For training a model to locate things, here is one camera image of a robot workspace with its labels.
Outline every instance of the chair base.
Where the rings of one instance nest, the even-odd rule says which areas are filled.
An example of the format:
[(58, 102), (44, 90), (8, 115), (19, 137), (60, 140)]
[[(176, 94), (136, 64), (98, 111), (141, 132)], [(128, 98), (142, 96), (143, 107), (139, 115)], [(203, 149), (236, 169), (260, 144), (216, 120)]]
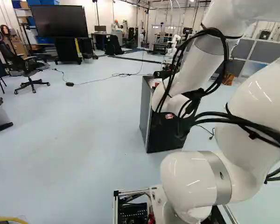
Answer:
[(22, 89), (24, 89), (24, 88), (26, 88), (27, 86), (30, 86), (30, 85), (31, 85), (31, 87), (32, 87), (32, 92), (33, 92), (33, 93), (36, 93), (36, 90), (35, 90), (35, 88), (34, 88), (34, 84), (41, 84), (41, 85), (50, 86), (50, 83), (43, 83), (41, 79), (32, 81), (31, 78), (28, 77), (28, 80), (29, 80), (29, 82), (21, 83), (21, 87), (18, 88), (18, 89), (15, 89), (15, 90), (14, 90), (14, 94), (18, 94), (18, 93), (19, 93), (19, 92), (18, 92), (19, 90), (22, 90)]

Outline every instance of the white robot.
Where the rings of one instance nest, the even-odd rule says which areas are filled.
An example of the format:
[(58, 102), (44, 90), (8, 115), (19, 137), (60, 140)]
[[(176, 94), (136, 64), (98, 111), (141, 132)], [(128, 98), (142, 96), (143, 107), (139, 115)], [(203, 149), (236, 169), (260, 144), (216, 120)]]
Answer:
[(172, 41), (168, 41), (167, 43), (171, 43), (171, 47), (167, 48), (166, 56), (173, 56), (176, 53), (176, 44), (177, 41), (180, 41), (181, 37), (175, 34), (172, 38)]
[[(280, 22), (280, 0), (213, 0), (202, 24), (235, 37), (227, 39), (231, 50), (247, 27), (257, 20)], [(223, 59), (218, 37), (196, 38), (172, 82), (161, 112), (184, 114), (186, 107), (179, 112), (189, 99), (182, 93), (199, 89)], [(168, 81), (169, 78), (165, 79), (154, 92), (154, 111)], [(228, 108), (233, 115), (280, 132), (280, 58), (242, 83), (228, 102)], [(162, 201), (154, 206), (157, 224), (199, 224), (209, 215), (212, 205), (237, 203), (253, 197), (264, 184), (269, 170), (280, 160), (279, 147), (249, 138), (238, 125), (217, 125), (215, 137), (220, 151), (201, 148), (173, 153), (162, 161), (162, 186), (154, 190), (154, 196)]]
[(114, 20), (114, 23), (111, 24), (111, 34), (118, 37), (119, 45), (122, 46), (122, 28), (118, 23), (118, 20)]

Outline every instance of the red object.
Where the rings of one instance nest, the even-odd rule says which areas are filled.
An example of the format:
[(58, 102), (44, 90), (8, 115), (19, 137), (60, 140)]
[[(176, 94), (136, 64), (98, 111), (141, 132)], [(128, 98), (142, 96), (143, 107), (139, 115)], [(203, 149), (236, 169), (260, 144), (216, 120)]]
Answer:
[(173, 117), (174, 117), (174, 115), (171, 113), (165, 115), (166, 119), (172, 119)]
[(149, 220), (148, 224), (155, 224), (155, 219), (154, 219), (154, 214), (153, 213), (150, 213), (148, 215), (148, 220)]

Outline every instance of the gray wall panel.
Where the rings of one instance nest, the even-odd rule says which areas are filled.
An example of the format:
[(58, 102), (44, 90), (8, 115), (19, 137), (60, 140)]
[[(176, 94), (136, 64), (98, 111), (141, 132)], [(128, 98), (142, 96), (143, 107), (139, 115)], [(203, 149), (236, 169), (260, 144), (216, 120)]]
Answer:
[(280, 57), (280, 43), (257, 41), (250, 60), (272, 63)]
[(252, 40), (241, 39), (238, 45), (233, 49), (231, 53), (232, 57), (247, 59), (253, 44), (254, 41)]

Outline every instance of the large monitor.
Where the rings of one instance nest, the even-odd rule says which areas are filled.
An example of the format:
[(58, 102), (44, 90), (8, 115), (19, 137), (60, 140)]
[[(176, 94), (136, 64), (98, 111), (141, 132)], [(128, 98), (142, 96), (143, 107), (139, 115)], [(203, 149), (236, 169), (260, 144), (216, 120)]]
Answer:
[(82, 6), (31, 6), (40, 37), (88, 37)]

